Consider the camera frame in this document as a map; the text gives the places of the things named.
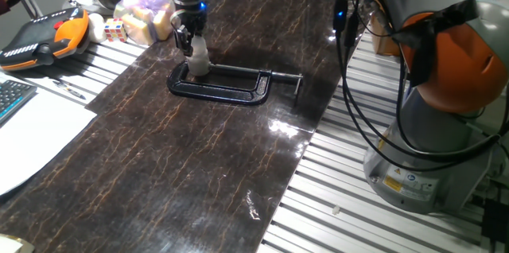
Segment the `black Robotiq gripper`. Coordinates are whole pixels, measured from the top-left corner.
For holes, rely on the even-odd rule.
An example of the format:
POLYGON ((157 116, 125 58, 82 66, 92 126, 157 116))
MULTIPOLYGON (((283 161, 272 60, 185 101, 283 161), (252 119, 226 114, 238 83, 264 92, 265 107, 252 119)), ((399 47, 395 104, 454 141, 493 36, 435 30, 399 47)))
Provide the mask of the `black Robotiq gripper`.
POLYGON ((207 25, 207 10, 205 2, 198 0, 196 4, 175 5, 170 23, 173 27, 176 46, 185 56, 193 53, 193 36, 202 37, 207 25))

